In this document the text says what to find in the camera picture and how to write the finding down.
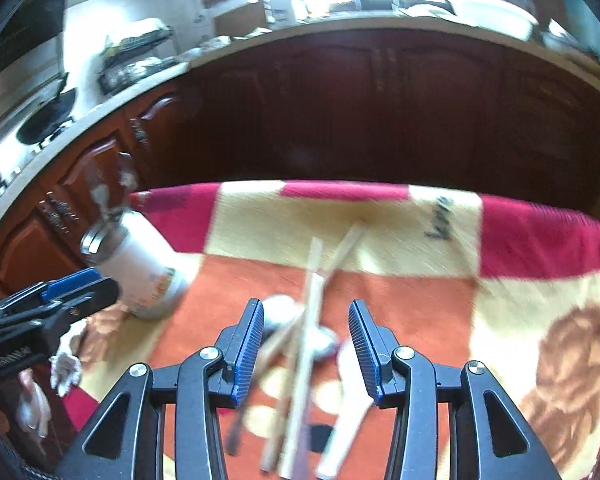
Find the dark wooden kitchen cabinets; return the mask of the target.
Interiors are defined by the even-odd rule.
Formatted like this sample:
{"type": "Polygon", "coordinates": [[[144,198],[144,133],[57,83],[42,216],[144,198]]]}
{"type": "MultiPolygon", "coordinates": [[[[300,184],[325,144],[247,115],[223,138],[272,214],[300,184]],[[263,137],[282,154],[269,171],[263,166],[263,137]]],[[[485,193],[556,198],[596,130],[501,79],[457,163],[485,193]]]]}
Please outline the dark wooden kitchen cabinets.
{"type": "Polygon", "coordinates": [[[78,270],[114,202],[251,179],[416,183],[591,211],[600,76],[534,44],[431,18],[272,32],[152,76],[50,142],[0,199],[0,298],[78,270]]]}

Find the white steel utensil jar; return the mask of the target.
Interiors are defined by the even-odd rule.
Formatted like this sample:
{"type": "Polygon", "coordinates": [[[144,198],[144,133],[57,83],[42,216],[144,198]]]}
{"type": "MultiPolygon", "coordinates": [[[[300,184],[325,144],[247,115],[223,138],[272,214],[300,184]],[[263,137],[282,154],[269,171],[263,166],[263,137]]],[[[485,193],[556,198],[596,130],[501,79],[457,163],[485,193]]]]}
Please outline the white steel utensil jar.
{"type": "Polygon", "coordinates": [[[85,260],[120,286],[119,301],[138,318],[167,318],[178,307],[186,279],[178,253],[140,212],[119,208],[83,235],[85,260]]]}

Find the white plastic rice spoon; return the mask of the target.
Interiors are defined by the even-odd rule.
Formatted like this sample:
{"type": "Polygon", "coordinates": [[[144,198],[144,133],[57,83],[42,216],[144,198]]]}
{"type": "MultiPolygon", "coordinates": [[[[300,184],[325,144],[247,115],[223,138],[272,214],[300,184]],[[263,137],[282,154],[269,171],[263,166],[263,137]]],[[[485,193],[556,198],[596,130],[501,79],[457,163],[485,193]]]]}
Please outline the white plastic rice spoon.
{"type": "Polygon", "coordinates": [[[347,339],[337,356],[342,395],[340,410],[326,448],[315,469],[317,479],[336,479],[362,422],[373,405],[368,395],[354,344],[347,339]]]}

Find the brown wooden chopstick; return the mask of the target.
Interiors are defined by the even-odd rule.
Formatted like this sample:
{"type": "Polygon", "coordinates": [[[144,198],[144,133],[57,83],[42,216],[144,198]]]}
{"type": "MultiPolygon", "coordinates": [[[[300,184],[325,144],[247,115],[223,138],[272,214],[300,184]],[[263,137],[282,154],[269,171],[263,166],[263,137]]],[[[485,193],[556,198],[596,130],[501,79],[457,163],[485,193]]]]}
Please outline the brown wooden chopstick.
{"type": "Polygon", "coordinates": [[[260,458],[260,471],[266,474],[275,472],[279,478],[294,479],[301,470],[300,442],[309,406],[314,361],[310,337],[320,325],[326,285],[365,231],[363,221],[355,222],[327,262],[322,261],[323,242],[317,237],[311,240],[302,295],[304,310],[290,334],[287,375],[277,400],[272,432],[260,458]]]}

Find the colourful patterned towel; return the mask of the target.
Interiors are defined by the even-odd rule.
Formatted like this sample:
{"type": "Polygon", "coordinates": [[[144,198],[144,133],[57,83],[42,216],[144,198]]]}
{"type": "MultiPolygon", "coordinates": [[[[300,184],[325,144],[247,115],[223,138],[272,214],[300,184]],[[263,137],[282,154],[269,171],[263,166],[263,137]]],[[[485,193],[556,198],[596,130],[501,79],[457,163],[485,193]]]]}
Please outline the colourful patterned towel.
{"type": "Polygon", "coordinates": [[[298,301],[311,240],[325,256],[354,222],[364,236],[326,287],[322,320],[349,335],[351,301],[430,361],[477,359],[527,417],[566,479],[600,456],[600,222],[577,211],[471,192],[341,182],[156,188],[135,207],[192,281],[168,320],[115,307],[90,330],[88,367],[65,406],[82,426],[137,361],[180,362],[251,298],[298,301]]]}

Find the silver metal fork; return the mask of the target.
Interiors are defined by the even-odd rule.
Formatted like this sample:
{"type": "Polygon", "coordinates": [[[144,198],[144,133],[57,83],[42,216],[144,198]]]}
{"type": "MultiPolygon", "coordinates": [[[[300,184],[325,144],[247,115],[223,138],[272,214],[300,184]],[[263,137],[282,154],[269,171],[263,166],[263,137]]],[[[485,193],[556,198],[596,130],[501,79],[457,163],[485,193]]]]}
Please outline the silver metal fork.
{"type": "Polygon", "coordinates": [[[138,175],[132,156],[127,152],[120,152],[117,156],[118,182],[122,186],[122,202],[116,212],[111,212],[109,207],[109,185],[105,182],[102,172],[96,162],[90,162],[86,170],[86,180],[90,188],[91,199],[98,207],[99,220],[104,226],[110,226],[122,214],[131,208],[130,195],[137,190],[138,175]]]}

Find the white electric kettle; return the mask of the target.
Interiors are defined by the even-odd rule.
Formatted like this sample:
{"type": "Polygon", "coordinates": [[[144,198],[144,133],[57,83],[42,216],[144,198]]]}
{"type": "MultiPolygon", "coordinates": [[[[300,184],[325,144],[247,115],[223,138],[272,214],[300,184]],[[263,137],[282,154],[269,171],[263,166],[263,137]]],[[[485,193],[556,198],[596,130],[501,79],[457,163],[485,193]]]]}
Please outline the white electric kettle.
{"type": "Polygon", "coordinates": [[[263,6],[266,20],[273,28],[292,26],[309,15],[303,0],[263,0],[263,6]]]}

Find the black wok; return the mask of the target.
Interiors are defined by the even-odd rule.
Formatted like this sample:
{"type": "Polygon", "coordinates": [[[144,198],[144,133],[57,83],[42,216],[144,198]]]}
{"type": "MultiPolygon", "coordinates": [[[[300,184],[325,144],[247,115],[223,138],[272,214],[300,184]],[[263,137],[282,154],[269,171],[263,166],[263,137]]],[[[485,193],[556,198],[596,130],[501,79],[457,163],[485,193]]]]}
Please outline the black wok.
{"type": "Polygon", "coordinates": [[[56,96],[32,114],[18,129],[16,138],[24,145],[40,144],[66,122],[76,102],[76,89],[65,90],[69,74],[61,77],[56,96]]]}

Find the white plastic basin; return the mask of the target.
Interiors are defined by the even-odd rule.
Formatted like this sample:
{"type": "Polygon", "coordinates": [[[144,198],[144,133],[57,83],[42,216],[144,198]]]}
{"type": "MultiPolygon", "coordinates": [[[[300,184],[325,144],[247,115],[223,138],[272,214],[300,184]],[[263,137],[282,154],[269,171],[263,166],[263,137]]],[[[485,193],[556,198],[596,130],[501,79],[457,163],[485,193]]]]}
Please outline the white plastic basin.
{"type": "Polygon", "coordinates": [[[469,25],[528,41],[538,20],[520,6],[504,0],[446,0],[455,15],[469,25]]]}

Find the black dish rack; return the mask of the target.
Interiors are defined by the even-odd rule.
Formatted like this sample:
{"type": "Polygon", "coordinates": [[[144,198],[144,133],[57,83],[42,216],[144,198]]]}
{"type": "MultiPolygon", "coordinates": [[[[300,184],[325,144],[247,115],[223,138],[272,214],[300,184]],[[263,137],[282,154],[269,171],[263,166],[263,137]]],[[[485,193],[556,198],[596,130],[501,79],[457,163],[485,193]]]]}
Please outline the black dish rack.
{"type": "Polygon", "coordinates": [[[97,84],[100,92],[104,96],[111,96],[132,84],[128,66],[173,37],[174,29],[160,18],[127,22],[107,35],[99,53],[97,84]]]}

